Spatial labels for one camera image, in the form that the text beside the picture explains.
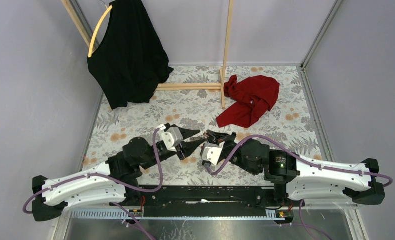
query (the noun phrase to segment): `black shirt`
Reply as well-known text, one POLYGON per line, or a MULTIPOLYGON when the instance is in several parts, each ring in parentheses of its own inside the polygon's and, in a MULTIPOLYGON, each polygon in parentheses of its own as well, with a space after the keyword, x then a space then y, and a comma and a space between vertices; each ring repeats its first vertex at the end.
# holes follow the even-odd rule
POLYGON ((106 34, 90 58, 88 70, 102 87, 110 107, 149 103, 158 84, 173 71, 141 0, 110 3, 106 34))

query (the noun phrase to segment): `black garment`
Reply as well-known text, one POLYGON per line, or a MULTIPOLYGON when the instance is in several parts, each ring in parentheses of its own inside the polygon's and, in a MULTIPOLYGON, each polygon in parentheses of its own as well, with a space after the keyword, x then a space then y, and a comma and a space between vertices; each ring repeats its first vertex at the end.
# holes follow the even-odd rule
POLYGON ((141 0, 110 3, 109 24, 90 58, 88 71, 102 87, 110 107, 149 103, 158 84, 173 71, 141 0))

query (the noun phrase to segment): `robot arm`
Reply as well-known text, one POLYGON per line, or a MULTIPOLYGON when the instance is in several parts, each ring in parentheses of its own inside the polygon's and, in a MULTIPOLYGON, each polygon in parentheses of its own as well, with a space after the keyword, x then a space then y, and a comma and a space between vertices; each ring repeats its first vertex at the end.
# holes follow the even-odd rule
MULTIPOLYGON (((226 159, 236 147, 236 134, 228 135, 207 131, 207 142, 203 145, 201 158, 207 168, 226 159)), ((331 167, 339 171, 312 167, 282 150, 270 149, 269 145, 250 139, 234 153, 230 163, 252 175, 264 174, 264 179, 274 184, 274 199, 279 205, 302 199, 340 200, 349 198, 354 203, 379 205, 385 198, 384 187, 376 177, 361 173, 378 173, 375 159, 361 163, 344 164, 320 161, 299 156, 307 162, 331 167)))
MULTIPOLYGON (((161 162, 175 155, 180 160, 184 160, 204 142, 204 139, 184 141, 200 133, 200 130, 188 130, 169 124, 160 125, 158 130, 162 141, 158 142, 156 147, 161 162)), ((153 148, 142 137, 133 138, 122 150, 91 169, 66 177, 47 179, 43 176, 36 176, 33 178, 34 193, 46 188, 50 189, 40 194, 32 203, 35 220, 41 222, 54 219, 59 217, 62 211, 78 207, 124 202, 132 190, 94 174, 108 176, 139 187, 137 178, 142 175, 140 167, 148 169, 156 165, 157 161, 153 148), (52 189, 52 186, 66 180, 72 181, 52 189)))

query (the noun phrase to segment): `gray floor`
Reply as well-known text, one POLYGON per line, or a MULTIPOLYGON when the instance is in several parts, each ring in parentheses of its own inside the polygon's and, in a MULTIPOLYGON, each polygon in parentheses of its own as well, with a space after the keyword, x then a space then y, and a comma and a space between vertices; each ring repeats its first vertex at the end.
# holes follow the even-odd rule
MULTIPOLYGON (((352 239, 344 214, 340 210, 303 211, 305 223, 317 226, 335 240, 352 239)), ((68 240, 147 240, 142 232, 126 228, 120 220, 77 219, 71 220, 68 240)), ((300 223, 295 216, 293 223, 300 223)), ((249 220, 148 220, 143 227, 159 240, 311 240, 302 226, 279 227, 273 221, 249 220)), ((327 239, 318 235, 319 240, 327 239)))

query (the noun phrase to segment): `wooden rack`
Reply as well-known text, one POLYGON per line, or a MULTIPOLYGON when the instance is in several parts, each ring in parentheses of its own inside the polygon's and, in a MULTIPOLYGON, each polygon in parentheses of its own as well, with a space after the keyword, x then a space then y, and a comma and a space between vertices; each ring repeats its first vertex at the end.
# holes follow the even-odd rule
MULTIPOLYGON (((112 10, 113 6, 106 7, 105 13, 100 18, 97 26, 93 32, 93 36, 90 39, 89 34, 86 31, 86 27, 80 20, 79 15, 74 9, 70 0, 62 0, 63 5, 68 11, 69 16, 77 27, 79 33, 84 39, 85 43, 89 47, 88 57, 90 58, 93 52, 96 50, 95 41, 98 35, 98 31, 102 25, 102 22, 112 10)), ((232 25, 232 15, 233 15, 233 5, 234 0, 229 0, 228 4, 228 19, 227 19, 227 30, 225 35, 225 46, 224 46, 224 60, 222 62, 222 68, 219 71, 221 83, 163 83, 159 84, 156 88, 157 91, 178 91, 178 90, 220 90, 221 91, 221 107, 226 108, 226 101, 224 96, 224 81, 226 79, 226 68, 227 68, 227 58, 229 56, 229 45, 230 45, 230 31, 232 25)))

